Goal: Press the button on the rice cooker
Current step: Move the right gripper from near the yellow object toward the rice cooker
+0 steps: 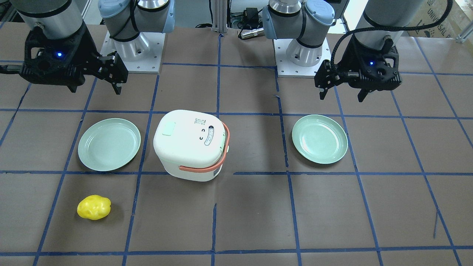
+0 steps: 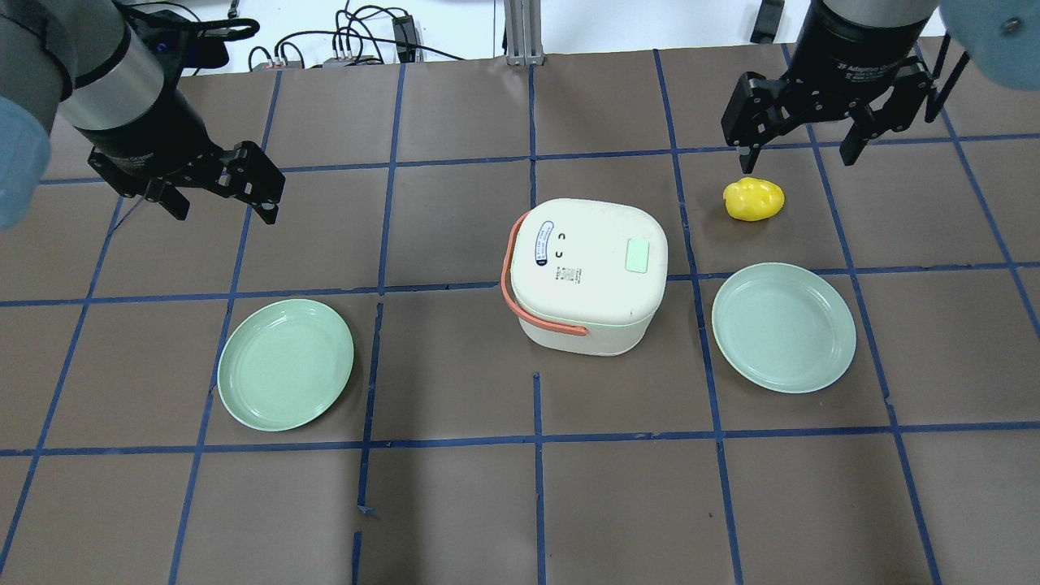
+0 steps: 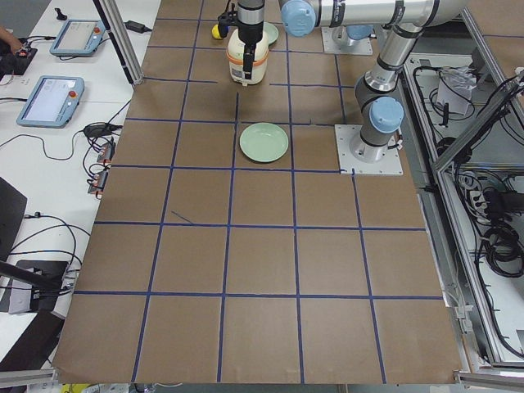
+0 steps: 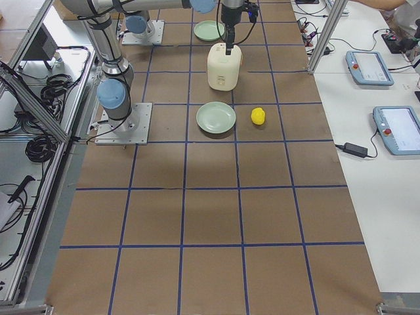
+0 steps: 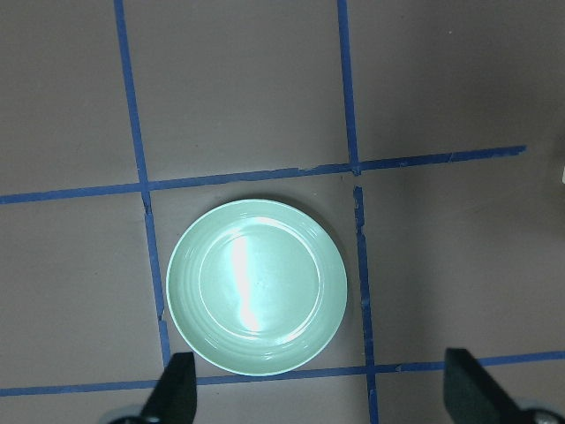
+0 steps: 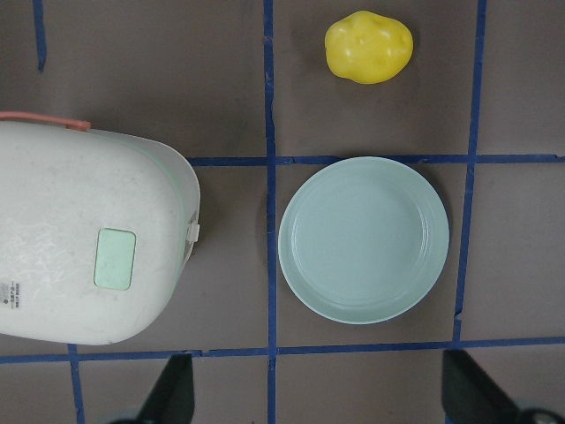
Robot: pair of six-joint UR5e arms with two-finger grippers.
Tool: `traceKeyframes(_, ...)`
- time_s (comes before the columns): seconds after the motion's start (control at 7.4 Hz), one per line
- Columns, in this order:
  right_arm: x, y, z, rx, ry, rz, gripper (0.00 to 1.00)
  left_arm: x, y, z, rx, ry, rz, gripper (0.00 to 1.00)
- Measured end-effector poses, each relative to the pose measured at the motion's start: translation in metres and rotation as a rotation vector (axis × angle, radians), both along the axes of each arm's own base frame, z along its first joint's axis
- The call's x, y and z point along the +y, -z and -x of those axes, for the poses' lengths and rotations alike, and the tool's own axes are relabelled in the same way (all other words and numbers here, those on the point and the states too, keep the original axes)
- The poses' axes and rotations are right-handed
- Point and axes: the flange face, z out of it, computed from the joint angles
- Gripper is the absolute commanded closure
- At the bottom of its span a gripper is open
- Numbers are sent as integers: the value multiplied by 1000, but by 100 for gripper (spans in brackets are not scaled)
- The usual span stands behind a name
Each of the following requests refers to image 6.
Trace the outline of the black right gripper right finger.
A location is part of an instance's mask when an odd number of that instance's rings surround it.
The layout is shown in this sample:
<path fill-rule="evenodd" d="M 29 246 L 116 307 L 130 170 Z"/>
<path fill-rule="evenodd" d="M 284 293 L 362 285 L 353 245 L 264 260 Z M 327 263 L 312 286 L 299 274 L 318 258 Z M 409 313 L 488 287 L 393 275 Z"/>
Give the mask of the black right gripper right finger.
<path fill-rule="evenodd" d="M 451 423 L 530 422 L 530 416 L 464 350 L 442 354 L 441 404 Z"/>

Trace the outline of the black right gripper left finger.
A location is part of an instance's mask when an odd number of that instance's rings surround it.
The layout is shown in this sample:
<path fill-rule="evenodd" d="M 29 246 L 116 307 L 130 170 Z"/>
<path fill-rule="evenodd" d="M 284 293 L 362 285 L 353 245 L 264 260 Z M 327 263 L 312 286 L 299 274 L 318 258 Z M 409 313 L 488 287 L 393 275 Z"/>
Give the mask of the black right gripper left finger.
<path fill-rule="evenodd" d="M 172 355 L 134 422 L 191 423 L 193 415 L 192 355 Z"/>

